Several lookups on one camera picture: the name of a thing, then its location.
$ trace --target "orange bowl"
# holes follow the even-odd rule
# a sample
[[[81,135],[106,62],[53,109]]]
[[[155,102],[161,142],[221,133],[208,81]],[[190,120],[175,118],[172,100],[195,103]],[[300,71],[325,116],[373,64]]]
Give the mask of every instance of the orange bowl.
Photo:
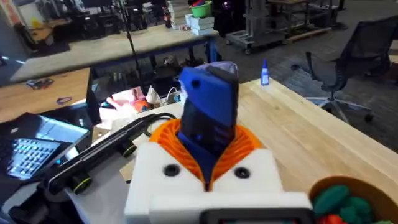
[[[333,185],[345,185],[349,188],[352,196],[368,201],[376,221],[390,220],[393,223],[398,223],[397,204],[382,190],[352,177],[333,176],[319,180],[310,190],[310,200],[312,201],[320,192]]]

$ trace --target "orange object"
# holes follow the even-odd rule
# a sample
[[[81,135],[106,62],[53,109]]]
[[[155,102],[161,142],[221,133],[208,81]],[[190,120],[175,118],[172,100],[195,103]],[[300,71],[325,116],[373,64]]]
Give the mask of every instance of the orange object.
[[[176,133],[180,129],[180,120],[173,119],[165,122],[152,134],[149,141],[157,142],[172,157],[178,160],[194,176],[205,183],[199,164],[194,160],[191,154],[184,148]],[[262,148],[260,141],[246,128],[236,125],[235,138],[225,149],[213,168],[209,190],[215,180],[230,170],[235,164],[245,158],[255,149]]]
[[[327,215],[318,220],[318,224],[347,224],[338,215]]]
[[[137,101],[134,102],[134,108],[138,112],[143,112],[143,111],[148,110],[150,108],[150,104],[147,102],[146,99],[137,100]]]

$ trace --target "orange spiral part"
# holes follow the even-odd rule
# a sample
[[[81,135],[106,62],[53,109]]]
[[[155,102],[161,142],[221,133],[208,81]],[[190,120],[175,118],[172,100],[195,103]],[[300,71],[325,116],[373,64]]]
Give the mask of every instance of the orange spiral part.
[[[161,145],[172,157],[178,160],[181,165],[205,183],[199,164],[177,138],[179,129],[179,119],[167,121],[156,129],[149,141]],[[213,168],[210,189],[215,180],[225,174],[225,172],[230,170],[230,168],[235,166],[235,164],[245,158],[253,150],[261,147],[260,141],[248,129],[237,125],[235,128],[235,138],[222,153]]]
[[[262,147],[260,141],[255,137],[252,132],[243,126],[236,125],[235,138],[229,146],[222,153],[211,174],[211,182],[216,181],[225,172],[229,171],[235,164],[249,155],[253,150]]]
[[[177,138],[177,133],[180,130],[180,120],[173,119],[165,122],[158,127],[150,137],[150,142],[157,142],[161,145],[172,157],[187,168],[195,177],[204,182],[203,174],[199,164],[194,160],[191,154],[184,148],[180,140]]]

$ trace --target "book stack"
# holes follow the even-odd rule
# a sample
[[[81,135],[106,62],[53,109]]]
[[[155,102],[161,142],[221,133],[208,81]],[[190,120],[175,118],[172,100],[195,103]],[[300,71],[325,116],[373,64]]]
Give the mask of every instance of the book stack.
[[[192,34],[205,35],[213,31],[214,17],[190,18],[190,27]]]
[[[179,29],[180,26],[185,25],[185,15],[192,13],[188,2],[187,0],[171,0],[167,1],[167,3],[172,27],[173,29]]]

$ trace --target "office chair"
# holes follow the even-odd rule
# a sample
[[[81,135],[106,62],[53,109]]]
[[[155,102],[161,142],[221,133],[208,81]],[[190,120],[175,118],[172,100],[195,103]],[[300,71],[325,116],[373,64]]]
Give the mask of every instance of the office chair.
[[[330,97],[308,97],[307,99],[321,108],[328,105],[337,110],[343,121],[349,123],[340,105],[356,110],[365,110],[366,122],[373,119],[371,108],[335,98],[336,91],[343,89],[349,78],[362,75],[379,65],[388,56],[392,38],[397,30],[398,16],[378,21],[361,21],[344,47],[340,57],[331,61],[317,60],[311,52],[306,52],[307,64],[294,63],[292,70],[302,69],[311,75],[313,80],[323,83],[322,90],[330,92]]]

